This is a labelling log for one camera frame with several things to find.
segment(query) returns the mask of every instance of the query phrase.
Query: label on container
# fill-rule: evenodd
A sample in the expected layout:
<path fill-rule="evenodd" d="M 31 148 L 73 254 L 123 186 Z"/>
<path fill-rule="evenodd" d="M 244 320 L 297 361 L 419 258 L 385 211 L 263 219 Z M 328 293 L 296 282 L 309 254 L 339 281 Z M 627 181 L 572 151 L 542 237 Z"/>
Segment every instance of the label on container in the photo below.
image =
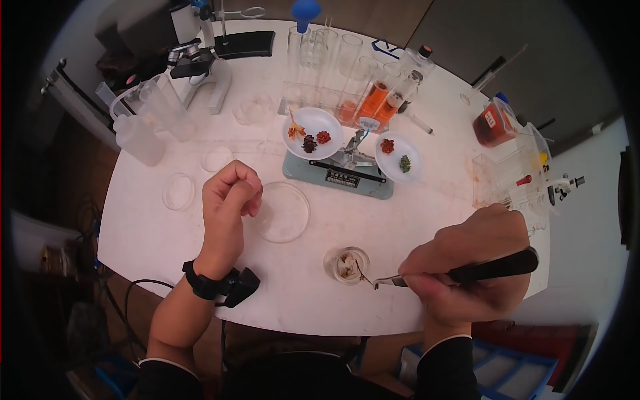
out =
<path fill-rule="evenodd" d="M 360 183 L 359 177 L 354 177 L 353 175 L 348 175 L 342 172 L 336 172 L 333 170 L 328 170 L 326 175 L 324 176 L 324 180 L 327 182 L 336 183 L 338 185 L 348 186 L 350 188 L 357 188 Z"/>
<path fill-rule="evenodd" d="M 491 114 L 490 110 L 484 113 L 484 119 L 486 120 L 486 123 L 489 124 L 489 128 L 495 127 L 495 118 L 493 117 L 493 114 Z"/>
<path fill-rule="evenodd" d="M 360 125 L 363 129 L 375 131 L 380 126 L 380 121 L 373 118 L 367 118 L 366 116 L 361 116 L 358 120 L 358 125 Z"/>

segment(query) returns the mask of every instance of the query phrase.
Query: orange liquid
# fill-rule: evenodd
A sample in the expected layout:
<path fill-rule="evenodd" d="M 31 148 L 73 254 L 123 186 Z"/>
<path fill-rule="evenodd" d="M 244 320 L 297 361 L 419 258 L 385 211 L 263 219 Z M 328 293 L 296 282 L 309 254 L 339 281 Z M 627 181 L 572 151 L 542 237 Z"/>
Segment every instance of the orange liquid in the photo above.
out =
<path fill-rule="evenodd" d="M 353 119 L 353 114 L 356 112 L 356 106 L 353 101 L 346 100 L 338 109 L 338 120 L 340 122 L 350 122 Z"/>
<path fill-rule="evenodd" d="M 396 111 L 398 111 L 400 106 L 402 106 L 402 103 L 404 102 L 403 98 L 404 97 L 402 96 L 402 93 L 396 92 L 393 95 L 389 96 L 387 101 L 385 101 L 384 104 L 380 106 L 378 112 L 373 116 L 375 120 L 378 120 L 380 122 L 380 126 L 378 127 L 378 129 L 382 129 L 387 126 L 391 117 L 394 116 Z"/>
<path fill-rule="evenodd" d="M 361 116 L 371 118 L 373 113 L 376 112 L 380 104 L 385 100 L 385 97 L 389 93 L 389 87 L 385 85 L 382 81 L 377 81 L 374 83 L 371 90 L 369 90 L 369 94 L 365 97 L 362 102 L 362 107 L 360 107 L 360 112 L 358 113 L 358 118 Z"/>

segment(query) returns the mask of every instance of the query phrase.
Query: white cuff stripe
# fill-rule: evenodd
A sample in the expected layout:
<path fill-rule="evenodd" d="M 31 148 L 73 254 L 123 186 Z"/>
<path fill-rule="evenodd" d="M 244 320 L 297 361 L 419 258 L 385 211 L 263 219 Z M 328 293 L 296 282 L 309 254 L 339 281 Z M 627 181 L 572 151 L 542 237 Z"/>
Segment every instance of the white cuff stripe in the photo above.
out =
<path fill-rule="evenodd" d="M 465 335 L 464 333 L 460 334 L 460 335 L 453 335 L 453 336 L 449 336 L 446 337 L 444 339 L 442 339 L 440 342 L 437 342 L 436 344 L 434 344 L 433 346 L 431 346 L 427 351 L 425 351 L 422 354 L 422 357 L 426 356 L 427 353 L 429 353 L 431 351 L 431 349 L 433 349 L 434 347 L 436 347 L 437 345 L 439 345 L 442 342 L 446 342 L 449 339 L 455 339 L 456 337 L 468 337 L 469 339 L 472 339 L 471 335 Z"/>
<path fill-rule="evenodd" d="M 182 365 L 178 364 L 177 362 L 173 362 L 171 360 L 165 360 L 164 358 L 158 358 L 158 357 L 151 357 L 151 358 L 145 358 L 144 360 L 140 361 L 138 363 L 138 365 L 142 364 L 145 361 L 162 361 L 162 362 L 166 362 L 167 364 L 171 364 L 171 365 L 175 365 L 178 368 L 182 368 L 185 371 L 187 371 L 188 373 L 190 373 L 191 375 L 195 376 L 196 379 L 198 379 L 198 376 L 196 374 L 194 374 L 193 372 L 191 372 L 190 370 L 188 370 L 186 367 L 183 367 Z"/>

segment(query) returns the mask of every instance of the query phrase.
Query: microscope base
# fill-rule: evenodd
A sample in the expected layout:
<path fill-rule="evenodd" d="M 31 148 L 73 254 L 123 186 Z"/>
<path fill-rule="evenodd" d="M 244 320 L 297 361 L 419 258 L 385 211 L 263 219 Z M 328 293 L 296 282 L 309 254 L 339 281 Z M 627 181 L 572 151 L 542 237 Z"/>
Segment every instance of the microscope base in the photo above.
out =
<path fill-rule="evenodd" d="M 213 92 L 211 92 L 211 99 L 209 100 L 209 105 L 207 107 L 209 108 L 210 114 L 220 114 L 222 104 L 225 101 L 225 96 L 227 95 L 229 85 L 231 84 L 231 68 L 226 60 L 216 60 L 213 65 L 211 65 L 210 71 L 209 75 L 204 77 L 197 84 L 191 84 L 191 79 L 198 78 L 197 76 L 193 76 L 189 78 L 189 82 L 184 85 L 184 89 L 182 90 L 182 93 L 180 93 L 179 97 L 185 108 L 189 107 L 189 103 L 191 102 L 191 99 L 193 99 L 193 95 L 199 87 L 208 82 L 215 82 L 216 86 L 214 87 Z"/>

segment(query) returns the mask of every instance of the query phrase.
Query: forearm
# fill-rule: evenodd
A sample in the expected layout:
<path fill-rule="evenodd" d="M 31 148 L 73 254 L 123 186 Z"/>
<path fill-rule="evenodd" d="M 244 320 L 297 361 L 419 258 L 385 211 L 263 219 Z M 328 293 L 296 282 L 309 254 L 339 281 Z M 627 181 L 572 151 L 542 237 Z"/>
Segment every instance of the forearm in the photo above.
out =
<path fill-rule="evenodd" d="M 471 336 L 471 324 L 461 323 L 456 326 L 442 324 L 433 319 L 426 311 L 424 313 L 424 336 L 422 351 L 427 352 L 440 341 L 457 335 Z"/>
<path fill-rule="evenodd" d="M 163 358 L 195 372 L 193 345 L 207 329 L 214 302 L 199 298 L 183 276 L 158 305 L 151 321 L 148 358 Z"/>

